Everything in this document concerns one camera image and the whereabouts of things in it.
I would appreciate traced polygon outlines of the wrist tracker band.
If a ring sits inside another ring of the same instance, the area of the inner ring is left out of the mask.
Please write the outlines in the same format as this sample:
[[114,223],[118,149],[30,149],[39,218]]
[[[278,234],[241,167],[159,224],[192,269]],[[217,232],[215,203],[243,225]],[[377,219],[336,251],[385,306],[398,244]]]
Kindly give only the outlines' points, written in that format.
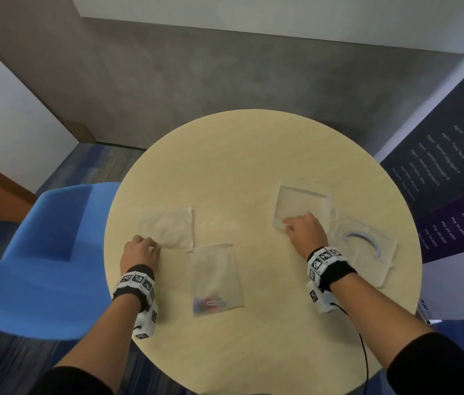
[[337,248],[330,246],[318,248],[309,255],[306,272],[309,278],[306,289],[320,314],[339,308],[331,284],[351,273],[357,273],[347,258]]
[[133,294],[140,301],[140,311],[136,316],[133,336],[137,339],[151,338],[156,331],[158,306],[156,304],[155,279],[143,268],[134,267],[124,273],[114,288],[112,300]]

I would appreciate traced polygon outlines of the person's right forearm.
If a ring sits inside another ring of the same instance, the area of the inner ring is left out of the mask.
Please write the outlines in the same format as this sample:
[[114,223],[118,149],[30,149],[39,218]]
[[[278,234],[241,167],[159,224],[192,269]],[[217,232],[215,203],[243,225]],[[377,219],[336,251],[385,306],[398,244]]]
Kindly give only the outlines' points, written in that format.
[[385,369],[412,341],[433,332],[356,273],[334,282],[330,289]]

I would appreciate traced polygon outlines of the person's left forearm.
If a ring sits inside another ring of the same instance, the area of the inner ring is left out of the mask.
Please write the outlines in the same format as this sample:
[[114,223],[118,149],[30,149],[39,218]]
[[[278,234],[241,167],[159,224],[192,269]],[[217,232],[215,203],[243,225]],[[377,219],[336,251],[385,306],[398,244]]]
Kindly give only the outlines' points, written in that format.
[[55,367],[71,366],[88,372],[117,394],[140,308],[141,302],[134,294],[117,297],[86,336]]

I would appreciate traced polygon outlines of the person's right hand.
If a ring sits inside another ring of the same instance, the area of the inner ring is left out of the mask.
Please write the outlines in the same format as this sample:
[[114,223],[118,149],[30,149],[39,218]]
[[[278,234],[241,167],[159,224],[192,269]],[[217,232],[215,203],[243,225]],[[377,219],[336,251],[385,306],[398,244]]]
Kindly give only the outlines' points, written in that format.
[[328,237],[319,220],[311,213],[288,217],[298,218],[295,235],[288,235],[297,254],[304,260],[322,247],[328,246]]

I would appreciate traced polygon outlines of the dark printed banner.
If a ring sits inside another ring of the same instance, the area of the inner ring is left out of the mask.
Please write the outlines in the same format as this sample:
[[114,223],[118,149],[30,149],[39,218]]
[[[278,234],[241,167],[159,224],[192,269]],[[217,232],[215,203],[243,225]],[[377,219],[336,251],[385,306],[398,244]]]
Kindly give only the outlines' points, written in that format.
[[422,262],[464,252],[464,78],[380,165],[407,202]]

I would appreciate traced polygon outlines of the left wrist tracker band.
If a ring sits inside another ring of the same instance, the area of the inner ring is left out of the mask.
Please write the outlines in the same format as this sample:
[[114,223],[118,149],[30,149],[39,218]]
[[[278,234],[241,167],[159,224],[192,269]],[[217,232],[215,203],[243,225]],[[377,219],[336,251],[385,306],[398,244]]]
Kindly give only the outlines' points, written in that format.
[[156,304],[155,279],[143,268],[134,267],[124,273],[114,288],[112,300],[133,294],[140,301],[140,311],[136,316],[133,336],[137,339],[151,338],[156,331],[158,306]]

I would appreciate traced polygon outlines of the bunch of coloured paper clips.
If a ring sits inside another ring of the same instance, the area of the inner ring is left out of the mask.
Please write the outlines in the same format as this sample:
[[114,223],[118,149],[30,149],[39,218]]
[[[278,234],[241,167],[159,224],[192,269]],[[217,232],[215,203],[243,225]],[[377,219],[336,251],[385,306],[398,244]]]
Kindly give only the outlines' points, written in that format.
[[226,310],[227,303],[220,297],[195,298],[193,304],[193,313],[207,314]]

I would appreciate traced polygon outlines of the clear bag with paper clips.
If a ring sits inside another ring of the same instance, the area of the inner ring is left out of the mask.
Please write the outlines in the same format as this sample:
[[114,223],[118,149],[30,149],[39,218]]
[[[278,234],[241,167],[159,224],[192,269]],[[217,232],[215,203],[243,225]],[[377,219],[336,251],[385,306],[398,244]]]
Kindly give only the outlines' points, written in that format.
[[192,309],[195,298],[206,297],[220,297],[226,301],[227,309],[215,313],[245,306],[232,243],[192,248],[186,251],[186,255]]

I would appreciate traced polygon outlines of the right wrist tracker band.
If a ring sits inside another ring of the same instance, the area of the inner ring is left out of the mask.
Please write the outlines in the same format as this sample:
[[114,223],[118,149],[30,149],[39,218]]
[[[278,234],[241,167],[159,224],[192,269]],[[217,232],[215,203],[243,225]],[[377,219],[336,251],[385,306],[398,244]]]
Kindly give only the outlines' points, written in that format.
[[306,272],[309,278],[306,289],[320,314],[339,308],[331,284],[351,273],[357,273],[347,258],[337,248],[330,246],[318,248],[309,255]]

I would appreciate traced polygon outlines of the black sleeve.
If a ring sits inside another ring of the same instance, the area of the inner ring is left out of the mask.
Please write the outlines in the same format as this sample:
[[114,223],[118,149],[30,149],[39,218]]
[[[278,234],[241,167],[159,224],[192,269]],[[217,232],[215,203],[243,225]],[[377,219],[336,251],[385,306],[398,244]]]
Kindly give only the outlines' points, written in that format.
[[104,382],[72,366],[58,366],[45,372],[27,395],[115,395]]
[[405,346],[386,372],[396,395],[464,395],[464,350],[427,333]]

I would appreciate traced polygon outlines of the person's left hand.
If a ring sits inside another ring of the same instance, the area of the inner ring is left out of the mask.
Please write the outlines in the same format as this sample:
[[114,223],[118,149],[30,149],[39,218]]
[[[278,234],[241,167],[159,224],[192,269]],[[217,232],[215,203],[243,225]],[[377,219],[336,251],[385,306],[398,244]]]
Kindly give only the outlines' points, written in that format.
[[137,265],[144,265],[151,271],[151,275],[156,276],[158,268],[158,259],[147,259],[147,239],[140,235],[135,235],[129,242],[124,245],[122,257],[120,260],[120,274],[133,271]]

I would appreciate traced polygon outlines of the clear zip bag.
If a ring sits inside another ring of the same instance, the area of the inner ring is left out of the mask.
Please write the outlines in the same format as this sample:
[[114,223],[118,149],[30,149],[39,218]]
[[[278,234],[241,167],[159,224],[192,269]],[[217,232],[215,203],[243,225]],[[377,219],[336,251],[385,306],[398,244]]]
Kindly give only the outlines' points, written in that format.
[[337,219],[334,201],[328,191],[280,184],[277,190],[272,225],[277,230],[285,230],[283,219],[305,215],[310,212],[329,234],[331,222]]
[[151,238],[165,249],[191,249],[195,246],[192,207],[144,212],[137,220],[137,234]]

